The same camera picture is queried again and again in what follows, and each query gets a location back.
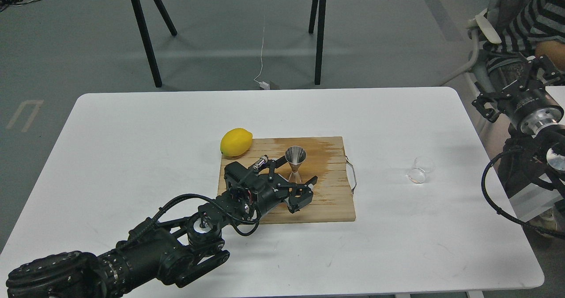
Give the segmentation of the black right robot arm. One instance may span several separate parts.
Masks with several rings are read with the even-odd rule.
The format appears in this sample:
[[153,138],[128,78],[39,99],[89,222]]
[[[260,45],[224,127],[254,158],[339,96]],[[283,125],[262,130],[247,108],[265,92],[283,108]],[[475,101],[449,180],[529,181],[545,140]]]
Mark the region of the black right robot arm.
[[564,196],[564,109],[549,95],[547,85],[563,82],[564,77],[545,55],[524,58],[519,63],[523,74],[508,83],[493,83],[488,75],[476,82],[479,93],[474,108],[488,121],[505,115],[512,127],[510,141],[491,159],[482,174],[482,193],[497,214],[540,234],[564,238],[563,232],[536,226],[528,218],[509,214],[490,198],[486,176],[495,163],[506,177],[505,184],[517,193],[532,184]]

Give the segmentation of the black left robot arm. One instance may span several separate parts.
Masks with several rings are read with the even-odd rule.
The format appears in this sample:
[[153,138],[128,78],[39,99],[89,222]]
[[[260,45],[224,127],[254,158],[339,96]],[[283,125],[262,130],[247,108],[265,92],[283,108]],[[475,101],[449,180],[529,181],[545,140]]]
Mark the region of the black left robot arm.
[[226,190],[214,199],[193,193],[177,196],[157,214],[129,231],[108,252],[63,252],[15,268],[6,281],[9,298],[121,298],[157,279],[164,285],[187,286],[224,264],[222,229],[240,225],[256,231],[261,219],[280,204],[295,213],[313,200],[318,178],[292,182],[276,173],[287,164],[263,155],[245,167],[224,168]]

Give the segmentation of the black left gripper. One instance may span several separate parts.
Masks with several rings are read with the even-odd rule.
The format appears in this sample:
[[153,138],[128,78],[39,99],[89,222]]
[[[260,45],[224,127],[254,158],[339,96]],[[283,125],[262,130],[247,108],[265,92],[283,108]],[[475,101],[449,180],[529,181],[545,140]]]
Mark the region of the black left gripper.
[[304,184],[289,183],[276,173],[278,168],[287,163],[284,157],[269,159],[267,155],[263,155],[260,161],[260,174],[252,174],[247,179],[248,189],[252,192],[248,219],[262,217],[281,203],[286,204],[290,213],[296,213],[311,203],[317,176]]

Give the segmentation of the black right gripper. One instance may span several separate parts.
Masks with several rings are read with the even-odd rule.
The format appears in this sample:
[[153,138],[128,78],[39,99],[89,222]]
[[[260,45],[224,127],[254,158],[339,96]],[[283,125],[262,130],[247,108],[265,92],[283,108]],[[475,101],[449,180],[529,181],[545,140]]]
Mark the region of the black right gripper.
[[505,114],[517,131],[538,135],[564,116],[564,109],[545,90],[562,85],[562,72],[546,55],[525,58],[525,72],[523,85],[513,82],[503,92],[480,92],[471,104],[490,123]]

